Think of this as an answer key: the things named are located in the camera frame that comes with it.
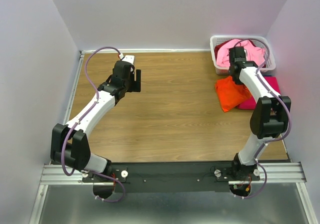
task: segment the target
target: orange cloth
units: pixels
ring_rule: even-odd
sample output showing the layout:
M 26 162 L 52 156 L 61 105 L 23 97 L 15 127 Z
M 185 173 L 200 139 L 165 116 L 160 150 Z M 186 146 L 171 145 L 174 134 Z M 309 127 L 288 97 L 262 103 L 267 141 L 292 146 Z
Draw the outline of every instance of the orange cloth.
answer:
M 231 76 L 218 80 L 215 90 L 224 112 L 230 111 L 252 96 L 245 85 L 236 85 Z

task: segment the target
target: wire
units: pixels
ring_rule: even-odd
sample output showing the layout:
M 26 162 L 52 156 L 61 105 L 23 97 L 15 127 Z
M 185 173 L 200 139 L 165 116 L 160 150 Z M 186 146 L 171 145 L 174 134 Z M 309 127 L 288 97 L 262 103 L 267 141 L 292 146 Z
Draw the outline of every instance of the wire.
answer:
M 242 41 L 245 41 L 245 40 L 256 40 L 256 41 L 262 43 L 262 44 L 266 47 L 266 51 L 267 51 L 267 54 L 266 54 L 266 55 L 267 55 L 267 56 L 266 56 L 264 62 L 263 62 L 261 65 L 259 65 L 258 68 L 256 69 L 255 75 L 257 76 L 257 78 L 258 78 L 258 80 L 260 81 L 260 83 L 266 88 L 266 90 L 267 90 L 274 98 L 276 98 L 276 100 L 282 105 L 282 107 L 284 108 L 285 113 L 286 113 L 286 115 L 287 115 L 287 117 L 288 117 L 288 127 L 287 127 L 287 129 L 286 129 L 285 134 L 283 134 L 283 135 L 282 135 L 281 137 L 279 137 L 279 138 L 272 138 L 272 139 L 270 139 L 270 140 L 268 140 L 268 141 L 263 142 L 263 143 L 261 144 L 261 146 L 258 148 L 258 150 L 256 151 L 256 153 L 254 154 L 254 161 L 255 161 L 255 163 L 256 163 L 258 166 L 260 166 L 260 167 L 262 168 L 262 170 L 263 170 L 263 172 L 264 172 L 264 175 L 265 175 L 265 178 L 264 178 L 264 183 L 263 183 L 262 187 L 261 187 L 255 194 L 253 194 L 252 196 L 248 196 L 248 197 L 241 197 L 241 198 L 243 198 L 243 199 L 248 199 L 248 198 L 256 197 L 258 194 L 260 194 L 260 193 L 263 191 L 263 189 L 265 188 L 266 184 L 267 184 L 267 172 L 266 172 L 265 168 L 258 162 L 258 159 L 257 159 L 259 153 L 260 153 L 261 150 L 264 148 L 264 146 L 267 146 L 267 145 L 268 145 L 268 143 L 276 142 L 276 141 L 281 141 L 281 140 L 283 140 L 284 138 L 286 138 L 286 137 L 289 135 L 289 133 L 290 133 L 290 131 L 291 131 L 291 126 L 292 126 L 292 119 L 291 119 L 291 115 L 290 115 L 289 109 L 287 108 L 287 106 L 285 105 L 285 103 L 268 87 L 268 85 L 265 83 L 264 79 L 261 77 L 260 69 L 265 65 L 265 63 L 266 63 L 266 62 L 269 60 L 269 58 L 270 58 L 270 49 L 269 49 L 268 45 L 267 45 L 265 42 L 263 42 L 263 41 L 261 41 L 261 40 L 259 40 L 259 39 L 256 39 L 256 38 L 245 38 L 245 39 L 242 39 L 242 40 L 238 41 L 238 42 L 234 45 L 234 47 L 235 47 L 236 45 L 238 45 L 239 43 L 241 43 Z
M 117 179 L 115 179 L 115 178 L 113 178 L 113 177 L 106 176 L 106 175 L 101 174 L 101 173 L 97 173 L 97 172 L 92 172 L 92 173 L 93 173 L 93 174 L 96 174 L 96 175 L 98 175 L 98 176 L 100 176 L 100 177 L 107 178 L 107 179 L 109 179 L 109 180 L 112 180 L 112 181 L 114 181 L 114 182 L 117 182 L 117 183 L 121 186 L 121 188 L 122 188 L 122 195 L 121 195 L 121 197 L 119 197 L 119 198 L 116 199 L 116 200 L 108 200 L 108 199 L 101 198 L 101 197 L 99 197 L 99 196 L 96 196 L 96 197 L 95 197 L 96 199 L 99 199 L 99 200 L 101 200 L 101 201 L 103 201 L 103 202 L 106 202 L 106 203 L 117 203 L 117 202 L 121 201 L 121 200 L 125 197 L 125 195 L 126 195 L 126 189 L 125 189 L 124 185 L 123 185 L 119 180 L 117 180 Z
M 259 66 L 260 68 L 262 68 L 265 63 L 269 60 L 270 58 L 270 50 L 269 50 L 269 47 L 261 40 L 259 39 L 256 39 L 256 38 L 245 38 L 245 39 L 242 39 L 242 40 L 239 40 L 233 47 L 236 47 L 239 43 L 243 42 L 243 41 L 246 41 L 246 40 L 255 40 L 255 41 L 259 41 L 260 43 L 262 43 L 265 47 L 266 47 L 266 58 L 264 59 L 264 62 Z
M 250 182 L 249 182 L 249 186 L 250 186 L 250 183 L 251 183 L 251 177 L 250 177 L 250 175 L 248 175 L 248 177 L 249 177 L 249 180 L 250 180 Z M 242 183 L 238 184 L 238 185 L 237 185 L 237 188 L 242 187 L 242 186 L 244 185 L 244 183 L 245 183 L 245 182 L 246 182 L 246 180 L 244 180 Z
M 264 182 L 263 182 L 263 184 L 262 184 L 262 187 L 261 187 L 257 192 L 255 192 L 253 195 L 247 196 L 247 197 L 240 197 L 240 196 L 238 196 L 238 197 L 240 197 L 240 198 L 242 198 L 242 199 L 254 198 L 254 197 L 258 196 L 258 195 L 265 189 L 265 187 L 266 187 L 266 184 L 267 184 L 267 172 L 266 172 L 266 169 L 265 169 L 264 166 L 262 166 L 258 161 L 256 161 L 256 164 L 257 164 L 259 167 L 261 167 L 262 170 L 263 170 L 263 172 L 264 172 Z
M 93 105 L 92 105 L 81 117 L 79 117 L 78 122 L 75 122 L 74 125 L 69 129 L 69 131 L 68 131 L 68 133 L 67 133 L 67 135 L 66 135 L 66 137 L 65 137 L 65 139 L 64 139 L 64 141 L 63 141 L 63 145 L 62 145 L 62 149 L 61 149 L 61 166 L 62 166 L 63 172 L 64 172 L 67 176 L 71 176 L 71 175 L 74 173 L 74 171 L 75 171 L 75 169 L 73 168 L 72 171 L 69 173 L 69 172 L 67 171 L 67 168 L 66 168 L 66 164 L 65 164 L 65 151 L 66 151 L 66 147 L 67 147 L 67 142 L 68 142 L 68 140 L 69 140 L 69 138 L 70 138 L 71 133 L 74 131 L 74 129 L 76 128 L 76 126 L 79 124 L 79 122 L 96 106 L 96 104 L 97 104 L 97 102 L 98 102 L 98 100 L 99 100 L 99 92 L 98 92 L 98 89 L 97 89 L 97 87 L 95 86 L 95 84 L 92 82 L 92 80 L 91 80 L 91 79 L 89 78 L 89 76 L 88 76 L 88 71 L 87 71 L 88 63 L 89 63 L 90 59 L 91 59 L 96 53 L 98 53 L 99 51 L 101 51 L 101 50 L 103 50 L 103 49 L 114 49 L 114 50 L 118 53 L 118 57 L 119 57 L 119 58 L 120 58 L 120 55 L 121 55 L 121 52 L 120 52 L 117 48 L 114 48 L 114 47 L 111 47 L 111 46 L 105 46 L 105 47 L 98 48 L 95 52 L 93 52 L 93 53 L 89 56 L 89 58 L 88 58 L 88 59 L 86 60 L 86 62 L 85 62 L 85 65 L 84 65 L 84 70 L 85 70 L 85 71 L 84 71 L 84 74 L 85 74 L 87 80 L 89 81 L 89 83 L 91 84 L 91 86 L 94 88 L 94 91 L 95 91 L 95 93 L 96 93 L 96 94 L 95 94 L 95 96 L 96 96 L 96 101 L 93 103 Z M 122 192 L 122 196 L 121 196 L 119 199 L 113 200 L 113 201 L 109 201 L 109 200 L 104 200 L 104 199 L 103 199 L 104 202 L 108 202 L 108 203 L 118 202 L 118 201 L 120 201 L 120 200 L 125 196 L 125 194 L 126 194 L 125 187 L 123 186 L 123 184 L 122 184 L 119 180 L 117 180 L 117 179 L 115 179 L 115 178 L 113 178 L 113 177 L 109 177 L 109 176 L 103 175 L 103 174 L 101 174 L 101 173 L 97 173 L 97 172 L 93 172 L 93 173 L 96 174 L 96 175 L 98 175 L 98 176 L 101 176 L 101 177 L 103 177 L 103 178 L 107 178 L 107 179 L 110 179 L 110 180 L 112 180 L 112 181 L 114 181 L 114 182 L 117 182 L 117 183 L 119 183 L 120 186 L 122 187 L 123 192 Z

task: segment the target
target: metal floor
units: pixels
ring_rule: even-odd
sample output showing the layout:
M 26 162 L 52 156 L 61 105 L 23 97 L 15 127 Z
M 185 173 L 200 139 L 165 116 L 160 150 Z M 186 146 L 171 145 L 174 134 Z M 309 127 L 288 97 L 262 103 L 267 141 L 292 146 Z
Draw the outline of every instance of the metal floor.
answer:
M 253 184 L 255 192 L 261 185 Z M 306 224 L 295 183 L 267 184 L 255 198 L 231 193 L 135 193 L 114 204 L 92 186 L 49 186 L 41 224 Z

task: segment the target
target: baseboard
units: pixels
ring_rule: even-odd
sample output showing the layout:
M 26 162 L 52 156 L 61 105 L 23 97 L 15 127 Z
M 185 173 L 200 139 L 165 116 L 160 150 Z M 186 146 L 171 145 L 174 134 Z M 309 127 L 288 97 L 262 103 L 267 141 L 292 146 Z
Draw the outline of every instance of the baseboard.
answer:
M 122 48 L 122 53 L 188 53 L 188 52 L 210 52 L 210 49 L 170 49 L 170 48 Z M 82 53 L 93 53 L 95 50 L 84 50 Z M 113 49 L 101 50 L 99 53 L 115 53 Z

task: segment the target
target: white clip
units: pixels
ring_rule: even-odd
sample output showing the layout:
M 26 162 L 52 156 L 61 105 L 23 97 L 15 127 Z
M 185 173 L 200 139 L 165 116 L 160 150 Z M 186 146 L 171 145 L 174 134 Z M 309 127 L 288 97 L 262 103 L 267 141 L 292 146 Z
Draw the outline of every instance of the white clip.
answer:
M 77 119 L 74 121 L 74 124 L 79 125 L 79 124 L 80 124 L 80 120 L 79 120 L 79 118 L 78 118 L 78 117 L 75 117 L 75 118 L 77 118 Z
M 120 53 L 120 54 L 118 55 L 118 57 L 119 57 L 120 60 L 123 60 L 123 58 L 124 58 L 125 56 L 124 56 L 123 53 Z

